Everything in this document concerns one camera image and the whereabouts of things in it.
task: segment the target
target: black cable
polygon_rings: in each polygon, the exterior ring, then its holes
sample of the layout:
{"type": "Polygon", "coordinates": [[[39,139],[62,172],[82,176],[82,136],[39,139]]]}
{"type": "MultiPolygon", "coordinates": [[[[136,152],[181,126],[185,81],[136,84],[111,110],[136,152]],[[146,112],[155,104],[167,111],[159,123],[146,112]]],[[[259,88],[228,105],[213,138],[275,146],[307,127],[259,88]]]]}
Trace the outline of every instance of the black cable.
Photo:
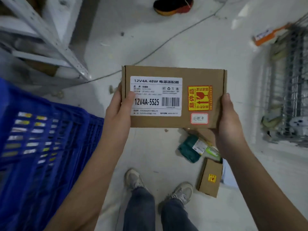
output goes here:
{"type": "MultiPolygon", "coordinates": [[[[140,62],[143,62],[145,59],[147,59],[147,58],[149,58],[150,56],[152,56],[152,54],[154,54],[155,52],[157,52],[161,47],[163,47],[165,44],[167,44],[167,43],[168,43],[170,40],[172,40],[173,38],[177,37],[178,35],[182,34],[182,33],[185,32],[185,31],[187,31],[187,30],[193,28],[194,26],[198,25],[199,23],[202,23],[203,21],[209,19],[210,17],[215,16],[215,15],[225,6],[225,4],[227,3],[227,1],[228,1],[228,0],[226,0],[226,1],[222,4],[222,6],[221,6],[217,11],[215,11],[213,14],[211,14],[211,15],[209,15],[209,16],[203,18],[203,19],[201,19],[199,22],[194,23],[193,25],[191,25],[191,26],[185,28],[184,30],[178,32],[177,34],[173,35],[171,38],[169,38],[168,40],[166,40],[161,46],[159,46],[156,50],[154,50],[153,52],[151,52],[150,54],[148,54],[147,56],[145,56],[144,58],[142,58],[140,61],[134,63],[133,66],[139,64],[140,62]]],[[[112,76],[112,75],[114,75],[114,74],[116,74],[116,73],[119,73],[119,72],[121,72],[121,71],[122,71],[122,70],[118,70],[118,71],[116,71],[116,72],[107,74],[107,75],[105,75],[105,76],[98,77],[98,78],[96,78],[96,79],[93,79],[93,80],[84,82],[84,83],[82,83],[82,84],[86,84],[86,83],[89,83],[89,82],[94,82],[94,81],[97,81],[97,80],[99,80],[99,79],[112,76]]]]}

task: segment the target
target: person's left hand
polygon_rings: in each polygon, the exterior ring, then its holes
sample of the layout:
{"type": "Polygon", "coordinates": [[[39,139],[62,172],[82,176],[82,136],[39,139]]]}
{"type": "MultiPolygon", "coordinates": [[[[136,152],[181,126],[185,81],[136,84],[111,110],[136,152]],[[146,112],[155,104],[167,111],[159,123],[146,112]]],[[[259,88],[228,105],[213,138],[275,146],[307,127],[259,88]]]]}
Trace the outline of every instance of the person's left hand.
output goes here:
{"type": "Polygon", "coordinates": [[[122,154],[131,127],[131,109],[135,93],[130,91],[121,104],[121,85],[114,93],[106,110],[101,137],[104,148],[113,153],[122,154]]]}

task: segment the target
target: blue plastic crate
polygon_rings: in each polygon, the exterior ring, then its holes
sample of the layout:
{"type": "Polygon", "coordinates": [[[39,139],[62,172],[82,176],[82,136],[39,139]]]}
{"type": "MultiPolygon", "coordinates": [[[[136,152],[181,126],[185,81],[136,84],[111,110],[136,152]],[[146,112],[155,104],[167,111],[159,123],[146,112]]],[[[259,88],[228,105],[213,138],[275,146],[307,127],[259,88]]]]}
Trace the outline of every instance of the blue plastic crate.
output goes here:
{"type": "Polygon", "coordinates": [[[0,230],[43,230],[95,150],[103,118],[3,79],[0,93],[0,230]]]}

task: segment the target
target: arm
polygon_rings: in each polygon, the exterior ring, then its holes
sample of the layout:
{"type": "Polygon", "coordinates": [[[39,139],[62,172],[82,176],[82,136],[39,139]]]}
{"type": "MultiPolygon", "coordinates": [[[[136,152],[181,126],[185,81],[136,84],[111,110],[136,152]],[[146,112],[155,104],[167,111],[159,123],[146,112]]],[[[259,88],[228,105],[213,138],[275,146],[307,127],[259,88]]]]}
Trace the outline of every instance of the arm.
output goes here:
{"type": "Polygon", "coordinates": [[[120,107],[120,89],[115,92],[106,110],[97,148],[45,231],[94,230],[111,176],[128,138],[134,97],[133,92],[129,93],[120,107]]]}
{"type": "Polygon", "coordinates": [[[308,230],[308,221],[284,195],[245,141],[229,94],[222,97],[223,114],[217,147],[234,174],[259,230],[308,230]]]}

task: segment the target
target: red and yellow shoe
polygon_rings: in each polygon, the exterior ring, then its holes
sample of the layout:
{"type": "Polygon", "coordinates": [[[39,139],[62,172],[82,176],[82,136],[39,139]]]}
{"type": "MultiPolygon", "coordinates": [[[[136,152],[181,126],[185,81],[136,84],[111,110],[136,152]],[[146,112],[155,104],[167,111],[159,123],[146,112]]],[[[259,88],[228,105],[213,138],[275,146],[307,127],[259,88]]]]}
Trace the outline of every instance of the red and yellow shoe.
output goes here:
{"type": "Polygon", "coordinates": [[[156,0],[153,4],[154,10],[163,16],[187,13],[192,6],[193,0],[156,0]]]}

